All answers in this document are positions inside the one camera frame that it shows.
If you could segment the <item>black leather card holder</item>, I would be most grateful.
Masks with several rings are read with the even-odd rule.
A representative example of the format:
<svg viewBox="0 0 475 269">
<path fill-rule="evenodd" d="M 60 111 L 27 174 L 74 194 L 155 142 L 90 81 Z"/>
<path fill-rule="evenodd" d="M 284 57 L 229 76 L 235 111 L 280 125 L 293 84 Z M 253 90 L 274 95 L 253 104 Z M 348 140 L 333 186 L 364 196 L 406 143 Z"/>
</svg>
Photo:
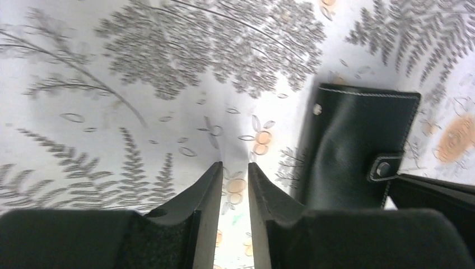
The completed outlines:
<svg viewBox="0 0 475 269">
<path fill-rule="evenodd" d="M 421 94 L 320 84 L 303 123 L 294 197 L 315 210 L 382 208 Z"/>
</svg>

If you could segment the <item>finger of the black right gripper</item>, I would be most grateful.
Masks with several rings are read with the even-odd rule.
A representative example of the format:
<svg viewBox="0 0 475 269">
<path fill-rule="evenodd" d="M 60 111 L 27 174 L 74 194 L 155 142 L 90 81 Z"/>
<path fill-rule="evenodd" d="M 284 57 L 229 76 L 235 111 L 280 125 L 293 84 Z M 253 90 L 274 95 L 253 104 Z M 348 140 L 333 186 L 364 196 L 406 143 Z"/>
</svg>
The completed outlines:
<svg viewBox="0 0 475 269">
<path fill-rule="evenodd" d="M 474 186 L 401 174 L 390 182 L 389 197 L 398 209 L 429 208 L 457 229 L 474 256 Z"/>
</svg>

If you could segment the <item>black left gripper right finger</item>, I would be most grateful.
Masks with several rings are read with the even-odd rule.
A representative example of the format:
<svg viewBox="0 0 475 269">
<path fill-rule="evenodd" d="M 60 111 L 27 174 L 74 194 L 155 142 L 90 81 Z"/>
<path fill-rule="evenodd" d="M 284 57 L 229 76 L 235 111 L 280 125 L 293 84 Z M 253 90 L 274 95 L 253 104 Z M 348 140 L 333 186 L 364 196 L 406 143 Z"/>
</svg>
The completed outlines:
<svg viewBox="0 0 475 269">
<path fill-rule="evenodd" d="M 255 268 L 473 268 L 456 227 L 429 208 L 307 210 L 248 165 Z"/>
</svg>

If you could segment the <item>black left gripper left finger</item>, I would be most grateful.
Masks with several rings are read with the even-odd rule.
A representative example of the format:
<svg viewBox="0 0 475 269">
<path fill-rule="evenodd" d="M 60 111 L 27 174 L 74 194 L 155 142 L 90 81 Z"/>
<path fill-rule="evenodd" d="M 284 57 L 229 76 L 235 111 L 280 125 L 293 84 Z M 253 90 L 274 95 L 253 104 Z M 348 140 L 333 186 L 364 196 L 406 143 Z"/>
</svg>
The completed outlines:
<svg viewBox="0 0 475 269">
<path fill-rule="evenodd" d="M 141 215 L 13 210 L 1 217 L 2 268 L 212 268 L 223 165 Z"/>
</svg>

